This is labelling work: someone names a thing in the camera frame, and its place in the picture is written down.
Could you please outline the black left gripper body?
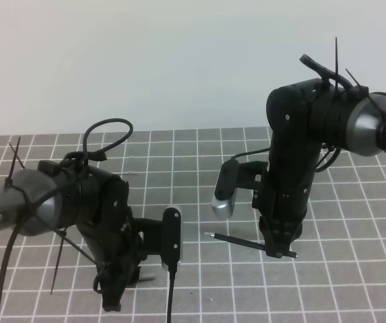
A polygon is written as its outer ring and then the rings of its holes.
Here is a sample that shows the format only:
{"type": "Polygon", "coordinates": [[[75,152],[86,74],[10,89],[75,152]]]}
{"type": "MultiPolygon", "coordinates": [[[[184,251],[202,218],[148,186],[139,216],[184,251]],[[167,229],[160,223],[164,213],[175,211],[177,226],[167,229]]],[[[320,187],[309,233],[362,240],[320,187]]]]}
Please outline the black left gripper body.
{"type": "Polygon", "coordinates": [[[142,239],[128,205],[129,183],[120,176],[89,168],[84,177],[90,213],[77,224],[98,269],[131,269],[143,258],[142,239]]]}

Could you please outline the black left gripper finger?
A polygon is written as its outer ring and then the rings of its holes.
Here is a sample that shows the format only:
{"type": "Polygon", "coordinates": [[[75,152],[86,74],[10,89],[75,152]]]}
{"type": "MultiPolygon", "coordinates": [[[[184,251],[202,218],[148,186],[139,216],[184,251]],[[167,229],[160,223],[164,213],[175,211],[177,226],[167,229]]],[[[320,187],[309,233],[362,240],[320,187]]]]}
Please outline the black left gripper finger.
{"type": "Polygon", "coordinates": [[[138,261],[108,263],[102,271],[100,286],[105,312],[120,312],[121,298],[128,287],[134,287],[140,274],[138,261]]]}

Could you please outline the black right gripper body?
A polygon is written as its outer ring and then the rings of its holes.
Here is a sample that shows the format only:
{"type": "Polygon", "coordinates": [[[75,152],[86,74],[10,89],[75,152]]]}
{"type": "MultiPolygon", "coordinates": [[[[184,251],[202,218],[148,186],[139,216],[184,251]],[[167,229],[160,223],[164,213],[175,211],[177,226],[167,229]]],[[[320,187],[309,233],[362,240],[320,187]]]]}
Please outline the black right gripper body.
{"type": "Polygon", "coordinates": [[[310,79],[270,93],[266,114],[272,129],[269,169],[265,181],[273,192],[262,192],[259,228],[266,242],[293,242],[302,222],[322,142],[309,131],[311,108],[329,84],[310,79]]]}

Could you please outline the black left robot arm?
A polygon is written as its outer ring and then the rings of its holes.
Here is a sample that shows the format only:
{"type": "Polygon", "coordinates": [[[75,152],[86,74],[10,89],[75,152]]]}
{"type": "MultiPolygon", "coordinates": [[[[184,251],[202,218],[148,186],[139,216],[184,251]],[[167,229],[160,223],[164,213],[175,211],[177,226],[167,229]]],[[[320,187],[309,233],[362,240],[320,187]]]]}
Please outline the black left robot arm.
{"type": "Polygon", "coordinates": [[[127,182],[97,168],[20,170],[0,186],[0,231],[18,225],[21,235],[37,236],[76,226],[96,263],[93,288],[102,308],[118,312],[139,264],[128,197],[127,182]]]}

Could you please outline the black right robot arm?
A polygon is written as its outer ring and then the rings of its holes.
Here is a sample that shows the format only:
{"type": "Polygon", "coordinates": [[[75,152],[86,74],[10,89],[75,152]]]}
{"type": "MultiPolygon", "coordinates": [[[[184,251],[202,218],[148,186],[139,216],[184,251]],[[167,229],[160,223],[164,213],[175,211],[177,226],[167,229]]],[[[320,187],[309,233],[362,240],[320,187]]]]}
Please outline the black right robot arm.
{"type": "Polygon", "coordinates": [[[266,103],[273,131],[257,207],[266,254],[289,256],[300,237],[324,145],[370,157],[386,152],[386,93],[311,79],[275,89],[266,103]]]}

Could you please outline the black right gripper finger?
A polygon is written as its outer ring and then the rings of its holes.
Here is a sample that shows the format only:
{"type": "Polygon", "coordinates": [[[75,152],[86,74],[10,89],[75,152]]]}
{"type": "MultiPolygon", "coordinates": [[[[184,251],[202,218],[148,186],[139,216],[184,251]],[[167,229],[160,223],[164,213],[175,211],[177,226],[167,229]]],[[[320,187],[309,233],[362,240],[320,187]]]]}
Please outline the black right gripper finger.
{"type": "Polygon", "coordinates": [[[275,247],[274,237],[272,233],[270,231],[263,231],[262,235],[265,242],[265,253],[268,256],[275,256],[276,247],[275,247]]]}
{"type": "Polygon", "coordinates": [[[282,236],[276,242],[276,256],[278,258],[289,257],[296,258],[296,253],[290,249],[291,240],[290,237],[282,236]]]}

